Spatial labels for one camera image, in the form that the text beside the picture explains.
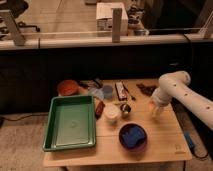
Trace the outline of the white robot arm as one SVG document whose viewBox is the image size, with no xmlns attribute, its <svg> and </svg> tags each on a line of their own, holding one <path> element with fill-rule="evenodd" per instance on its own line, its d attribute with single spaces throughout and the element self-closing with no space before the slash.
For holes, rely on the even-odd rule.
<svg viewBox="0 0 213 171">
<path fill-rule="evenodd" d="M 156 107 L 165 107 L 175 98 L 213 131 L 213 101 L 191 90 L 188 87 L 190 82 L 191 77 L 186 71 L 163 74 L 151 101 Z"/>
</svg>

